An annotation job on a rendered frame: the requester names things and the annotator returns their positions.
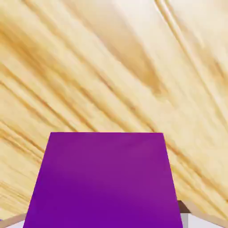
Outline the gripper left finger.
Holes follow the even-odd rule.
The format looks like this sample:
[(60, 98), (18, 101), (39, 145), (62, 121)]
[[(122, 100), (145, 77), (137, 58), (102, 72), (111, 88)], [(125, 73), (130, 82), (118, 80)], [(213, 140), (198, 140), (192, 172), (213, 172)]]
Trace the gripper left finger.
[(23, 228), (26, 213), (0, 221), (0, 228)]

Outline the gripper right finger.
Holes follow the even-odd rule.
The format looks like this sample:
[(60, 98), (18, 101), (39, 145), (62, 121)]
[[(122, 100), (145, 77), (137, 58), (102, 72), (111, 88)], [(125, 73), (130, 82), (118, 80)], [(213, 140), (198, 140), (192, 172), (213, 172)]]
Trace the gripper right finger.
[(183, 228), (225, 228), (225, 220), (202, 212), (194, 203), (178, 201)]

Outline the small purple cube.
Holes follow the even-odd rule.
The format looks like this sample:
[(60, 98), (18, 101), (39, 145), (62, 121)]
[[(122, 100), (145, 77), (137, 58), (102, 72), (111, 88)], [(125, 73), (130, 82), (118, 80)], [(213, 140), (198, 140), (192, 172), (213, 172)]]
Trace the small purple cube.
[(183, 228), (164, 135), (51, 133), (23, 228)]

